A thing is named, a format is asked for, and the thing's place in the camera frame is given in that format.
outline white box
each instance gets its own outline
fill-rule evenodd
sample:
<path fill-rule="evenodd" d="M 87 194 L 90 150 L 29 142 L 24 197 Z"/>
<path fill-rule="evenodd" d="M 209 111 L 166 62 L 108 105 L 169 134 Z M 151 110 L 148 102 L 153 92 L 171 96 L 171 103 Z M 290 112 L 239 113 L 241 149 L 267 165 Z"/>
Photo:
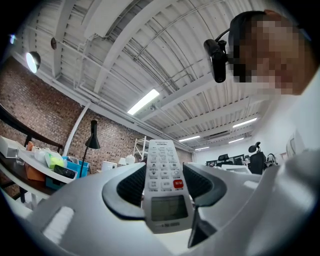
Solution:
<path fill-rule="evenodd" d="M 5 158 L 17 158 L 18 148 L 24 149 L 19 142 L 0 136 L 0 152 Z"/>

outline red button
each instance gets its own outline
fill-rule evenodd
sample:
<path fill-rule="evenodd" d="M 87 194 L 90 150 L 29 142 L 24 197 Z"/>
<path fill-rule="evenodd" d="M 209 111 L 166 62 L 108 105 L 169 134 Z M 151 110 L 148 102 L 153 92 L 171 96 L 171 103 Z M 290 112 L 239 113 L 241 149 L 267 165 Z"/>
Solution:
<path fill-rule="evenodd" d="M 182 179 L 175 179 L 173 181 L 173 186 L 175 189 L 181 189 L 184 187 L 184 183 L 183 183 Z"/>

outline black desk lamp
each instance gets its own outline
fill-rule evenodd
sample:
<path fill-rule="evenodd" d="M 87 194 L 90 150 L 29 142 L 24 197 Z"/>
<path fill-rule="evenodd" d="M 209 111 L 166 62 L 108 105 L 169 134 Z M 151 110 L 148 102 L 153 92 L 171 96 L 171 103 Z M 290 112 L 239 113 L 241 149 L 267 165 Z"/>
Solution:
<path fill-rule="evenodd" d="M 98 141 L 98 138 L 97 138 L 97 121 L 96 120 L 92 120 L 91 121 L 91 136 L 86 141 L 85 145 L 86 145 L 86 148 L 85 148 L 83 159 L 82 159 L 79 178 L 81 178 L 81 176 L 82 176 L 82 169 L 84 167 L 85 158 L 86 158 L 86 154 L 87 154 L 88 148 L 94 149 L 94 150 L 100 149 L 100 144 L 99 144 L 99 141 Z"/>

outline ceiling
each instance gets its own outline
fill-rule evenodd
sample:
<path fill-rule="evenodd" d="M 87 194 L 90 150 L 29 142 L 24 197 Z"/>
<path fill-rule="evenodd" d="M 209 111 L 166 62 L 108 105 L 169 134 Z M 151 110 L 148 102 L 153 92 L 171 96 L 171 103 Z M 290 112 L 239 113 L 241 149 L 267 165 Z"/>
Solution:
<path fill-rule="evenodd" d="M 26 65 L 25 54 L 37 51 L 36 75 L 51 86 L 120 124 L 193 151 L 250 137 L 272 102 L 235 83 L 230 72 L 216 83 L 203 47 L 237 14 L 264 9 L 277 7 L 269 0 L 46 0 L 21 26 L 11 52 Z M 152 89 L 160 95 L 127 114 Z"/>

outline brick wall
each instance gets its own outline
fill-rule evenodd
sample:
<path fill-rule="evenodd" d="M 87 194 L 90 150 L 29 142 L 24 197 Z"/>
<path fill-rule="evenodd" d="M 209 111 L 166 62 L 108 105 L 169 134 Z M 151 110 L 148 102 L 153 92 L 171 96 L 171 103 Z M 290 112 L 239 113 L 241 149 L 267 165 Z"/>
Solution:
<path fill-rule="evenodd" d="M 19 121 L 63 146 L 83 107 L 49 86 L 12 57 L 0 73 L 0 103 Z M 102 162 L 115 162 L 133 153 L 135 140 L 144 135 L 88 110 L 73 137 L 68 155 L 82 159 L 90 137 L 91 120 L 97 120 L 100 149 L 88 149 L 86 162 L 93 172 Z M 0 120 L 0 135 L 24 144 L 26 136 Z M 48 147 L 34 141 L 38 147 Z M 191 162 L 191 154 L 177 149 L 181 163 Z"/>

